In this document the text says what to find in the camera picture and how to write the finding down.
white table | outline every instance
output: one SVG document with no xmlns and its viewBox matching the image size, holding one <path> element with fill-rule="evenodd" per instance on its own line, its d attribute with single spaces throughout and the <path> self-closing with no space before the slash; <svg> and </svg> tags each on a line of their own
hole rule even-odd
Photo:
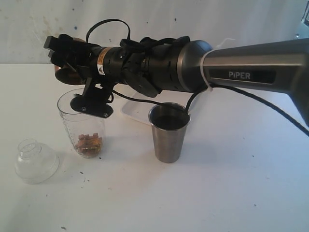
<svg viewBox="0 0 309 232">
<path fill-rule="evenodd" d="M 0 76 L 1 232 L 309 231 L 309 138 L 266 106 L 228 90 L 206 93 L 180 159 L 164 164 L 151 128 L 121 115 L 126 100 L 117 98 L 104 154 L 84 159 L 56 107 L 75 87 L 58 82 L 52 65 L 0 65 Z M 287 96 L 254 93 L 301 120 Z M 61 159 L 38 185 L 14 173 L 25 138 Z"/>
</svg>

